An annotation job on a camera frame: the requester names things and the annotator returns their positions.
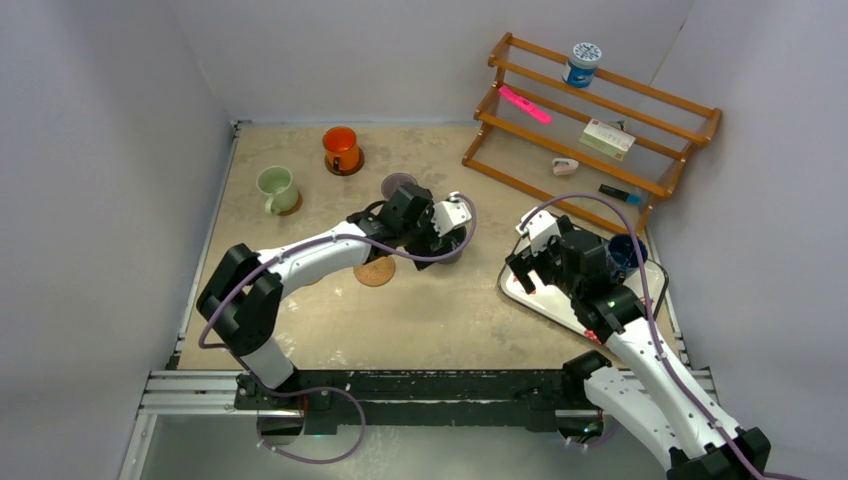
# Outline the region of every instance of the blue cup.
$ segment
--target blue cup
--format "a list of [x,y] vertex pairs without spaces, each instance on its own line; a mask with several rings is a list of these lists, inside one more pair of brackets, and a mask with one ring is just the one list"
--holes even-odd
[[[642,251],[642,258],[648,260],[648,247],[638,240],[639,250]],[[636,258],[636,249],[633,248],[633,241],[630,235],[621,234],[612,237],[607,243],[607,264],[612,272],[610,276],[613,279],[623,280],[630,272],[639,268],[639,260]]]

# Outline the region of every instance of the blue jar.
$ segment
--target blue jar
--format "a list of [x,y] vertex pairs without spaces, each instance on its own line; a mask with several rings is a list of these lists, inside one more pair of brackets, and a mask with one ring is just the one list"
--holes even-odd
[[601,61],[601,49],[593,43],[578,43],[574,46],[562,79],[572,87],[584,88],[592,83],[595,70]]

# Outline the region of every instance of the jar lid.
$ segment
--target jar lid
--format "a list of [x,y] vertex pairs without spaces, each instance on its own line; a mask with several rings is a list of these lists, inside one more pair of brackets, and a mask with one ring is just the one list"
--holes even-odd
[[601,49],[594,43],[582,42],[574,46],[568,59],[575,67],[595,68],[601,61]]

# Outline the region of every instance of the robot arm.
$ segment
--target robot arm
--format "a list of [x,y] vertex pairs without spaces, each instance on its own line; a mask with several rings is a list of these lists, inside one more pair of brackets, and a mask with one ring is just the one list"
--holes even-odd
[[736,446],[762,471],[768,440],[759,429],[742,430],[676,356],[663,353],[687,389],[708,406],[718,422],[711,423],[673,381],[656,352],[645,306],[632,290],[611,279],[600,237],[575,228],[568,217],[556,218],[545,211],[535,214],[519,233],[526,239],[506,263],[524,289],[528,293],[535,289],[529,277],[535,271],[545,285],[562,290],[571,299],[580,323],[630,367],[650,398],[628,389],[624,377],[598,352],[565,365],[575,383],[573,393],[585,395],[618,419],[657,457],[668,478],[749,478],[716,426],[730,433]]
[[[255,252],[244,244],[230,248],[198,297],[197,309],[209,321],[240,282],[270,264],[248,293],[233,297],[213,326],[232,354],[266,386],[277,388],[296,371],[273,338],[283,298],[337,270],[389,255],[369,240],[422,257],[449,253],[465,239],[465,225],[471,221],[468,206],[456,194],[434,203],[430,191],[416,185],[400,186],[378,213],[370,210],[291,245]],[[415,261],[418,270],[430,264]]]

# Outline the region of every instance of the eraser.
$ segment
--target eraser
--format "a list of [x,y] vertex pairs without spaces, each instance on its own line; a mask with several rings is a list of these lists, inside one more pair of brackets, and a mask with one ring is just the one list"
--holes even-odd
[[554,175],[558,177],[571,175],[580,166],[580,163],[573,158],[555,158],[551,164],[554,166]]

